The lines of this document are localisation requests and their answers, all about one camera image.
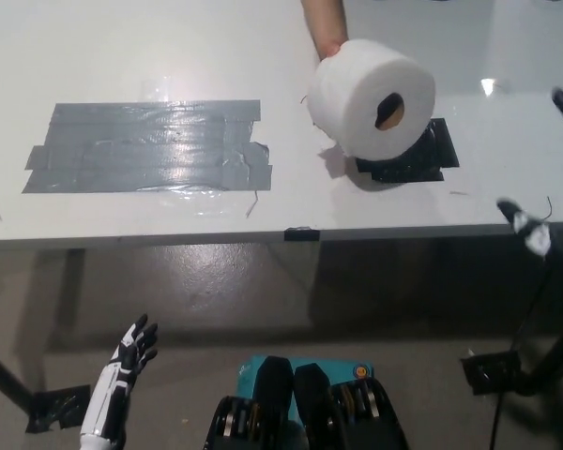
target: tape piece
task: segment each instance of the tape piece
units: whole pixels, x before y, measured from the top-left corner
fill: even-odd
[[[269,190],[258,100],[59,104],[23,193]]]
[[[209,167],[223,164],[223,145],[166,143],[124,145],[36,146],[27,160],[27,170],[37,169],[124,169],[149,167]]]
[[[311,227],[288,228],[283,232],[284,242],[318,242],[321,232]]]
[[[52,124],[178,125],[192,114],[215,113],[226,122],[261,120],[259,100],[171,101],[155,103],[58,103]]]
[[[271,167],[264,168],[271,174]],[[241,167],[147,170],[59,169],[34,170],[25,194],[135,192],[143,190],[269,190],[270,176]]]

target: orange sticker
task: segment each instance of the orange sticker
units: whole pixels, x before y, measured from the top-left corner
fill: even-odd
[[[353,375],[355,375],[355,378],[359,379],[366,378],[369,377],[369,370],[363,365],[355,366],[353,369]]]

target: white robotic hand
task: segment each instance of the white robotic hand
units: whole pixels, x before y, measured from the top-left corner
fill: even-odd
[[[125,421],[129,395],[146,363],[157,355],[155,323],[144,329],[143,315],[128,332],[102,370],[85,414],[81,431],[82,450],[121,450],[125,446]]]

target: teal object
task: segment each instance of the teal object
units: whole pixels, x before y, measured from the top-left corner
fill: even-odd
[[[237,374],[236,395],[243,398],[252,398],[254,391],[254,382],[256,380],[256,372],[265,361],[266,355],[255,355],[249,361],[242,364]],[[351,382],[359,378],[372,377],[373,366],[363,361],[338,361],[330,359],[311,359],[311,358],[288,358],[292,365],[292,370],[296,371],[300,366],[308,364],[317,364],[329,378],[329,382],[333,384]],[[292,395],[292,404],[288,413],[288,419],[296,422],[303,427],[296,399]]]

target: white table surface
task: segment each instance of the white table surface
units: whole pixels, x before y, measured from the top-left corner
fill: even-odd
[[[445,182],[366,192],[332,178],[331,142],[305,104],[316,68],[299,0],[0,2],[0,248],[70,248],[506,233],[498,197],[563,224],[563,1],[345,0],[352,38],[373,38],[435,76],[461,163]],[[270,148],[259,192],[21,194],[55,103],[125,102],[170,77],[170,100],[261,100]],[[480,80],[501,88],[486,97]]]

